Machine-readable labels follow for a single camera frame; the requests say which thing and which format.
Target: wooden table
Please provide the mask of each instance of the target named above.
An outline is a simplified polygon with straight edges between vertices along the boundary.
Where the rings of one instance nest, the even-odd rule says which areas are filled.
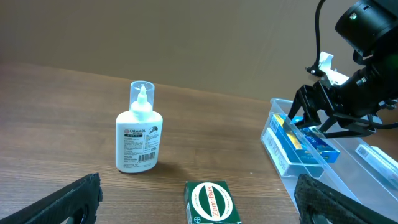
[[[115,167],[115,120],[131,80],[33,65],[0,66],[0,218],[99,172],[97,223],[187,223],[187,180],[226,180],[244,223],[298,223],[264,146],[270,103],[156,85],[158,164]]]

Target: calamine lotion bottle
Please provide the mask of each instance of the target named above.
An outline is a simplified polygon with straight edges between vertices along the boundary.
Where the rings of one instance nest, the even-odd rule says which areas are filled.
[[[154,98],[154,84],[131,83],[130,110],[116,118],[116,167],[121,172],[144,172],[156,165],[163,118],[153,111]]]

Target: clear plastic container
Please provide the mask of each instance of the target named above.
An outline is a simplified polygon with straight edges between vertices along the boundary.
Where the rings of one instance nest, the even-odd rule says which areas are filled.
[[[269,143],[266,141],[266,134],[270,127],[272,115],[287,114],[292,106],[292,101],[273,98],[271,99],[271,103],[272,108],[261,134],[261,141],[266,147],[266,151],[275,168],[279,170],[279,161],[275,160],[275,155],[272,154],[272,148],[269,147]],[[297,115],[303,115],[303,110],[301,109]],[[323,111],[319,111],[318,115],[322,123],[328,118]],[[356,151],[358,147],[365,147],[368,150],[372,150],[372,147],[366,144],[361,138],[328,139],[328,144],[337,148],[340,151],[340,155],[336,162],[327,163],[305,137],[300,134],[297,127],[290,124],[291,121],[288,118],[286,122],[289,123],[289,127],[295,133],[299,133],[297,138],[308,147],[308,151],[323,169],[323,173],[320,177],[312,175],[307,169],[306,164],[303,164],[300,169],[297,169],[295,175],[281,175],[281,173],[278,172],[296,208],[294,189],[298,178],[297,173],[299,172],[311,175],[347,197],[398,222],[398,189]],[[338,124],[335,124],[330,128],[329,132],[341,130],[343,129],[339,127]]]

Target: bottle nozzle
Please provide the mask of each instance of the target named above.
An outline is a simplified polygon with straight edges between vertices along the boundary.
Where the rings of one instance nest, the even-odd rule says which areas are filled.
[[[147,90],[145,89],[145,86],[141,86],[141,89],[139,90],[139,94],[147,94]]]
[[[145,86],[141,86],[137,97],[137,101],[140,105],[143,105],[148,102],[147,90],[145,89]]]

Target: black cable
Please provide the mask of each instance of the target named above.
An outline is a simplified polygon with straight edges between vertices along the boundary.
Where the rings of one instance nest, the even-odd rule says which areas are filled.
[[[343,118],[343,119],[350,119],[362,124],[367,124],[367,125],[371,125],[372,127],[376,128],[376,129],[380,129],[380,130],[387,130],[387,129],[393,129],[393,128],[398,128],[398,122],[392,123],[392,124],[378,124],[373,122],[373,117],[371,117],[371,119],[369,121],[361,119],[361,118],[355,118],[353,116],[350,115],[346,115],[346,114],[336,114],[335,116],[339,117],[339,118]]]
[[[326,0],[320,0],[317,6],[317,10],[315,11],[315,37],[317,38],[317,59],[315,60],[314,66],[319,66],[319,59],[321,56],[321,37],[320,37],[320,31],[319,31],[319,17],[321,14],[321,8],[323,6],[323,3]]]
[[[324,76],[325,72],[321,71],[319,69],[319,59],[321,56],[321,37],[320,37],[320,31],[319,31],[319,17],[321,13],[321,8],[323,6],[323,3],[326,0],[320,0],[317,6],[317,10],[315,11],[315,37],[317,40],[317,59],[315,60],[314,64],[311,67],[305,68],[307,72],[311,73],[312,75],[322,77]]]

